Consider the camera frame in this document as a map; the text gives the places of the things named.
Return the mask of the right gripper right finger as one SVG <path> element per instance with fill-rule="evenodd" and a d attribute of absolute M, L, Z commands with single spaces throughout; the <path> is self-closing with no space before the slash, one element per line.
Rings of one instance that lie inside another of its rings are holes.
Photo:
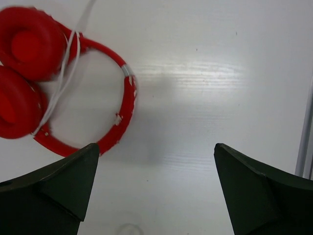
<path fill-rule="evenodd" d="M 313 182 L 218 143 L 214 159 L 236 235 L 311 235 Z"/>

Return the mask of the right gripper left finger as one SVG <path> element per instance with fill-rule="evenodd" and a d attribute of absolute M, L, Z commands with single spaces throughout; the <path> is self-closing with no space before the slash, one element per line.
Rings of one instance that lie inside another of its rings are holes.
<path fill-rule="evenodd" d="M 68 157 L 0 184 L 2 235 L 75 235 L 87 213 L 99 160 L 91 143 Z"/>

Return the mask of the red headphones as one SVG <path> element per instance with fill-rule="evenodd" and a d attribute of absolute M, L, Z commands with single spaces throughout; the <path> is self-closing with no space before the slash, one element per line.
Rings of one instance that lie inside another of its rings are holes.
<path fill-rule="evenodd" d="M 124 135 L 137 95 L 136 77 L 128 64 L 107 46 L 69 29 L 35 7 L 9 6 L 0 11 L 0 136 L 31 135 L 48 150 L 67 157 L 76 148 L 54 137 L 49 119 L 88 49 L 110 57 L 124 73 L 124 92 L 110 130 L 98 142 L 104 154 Z"/>

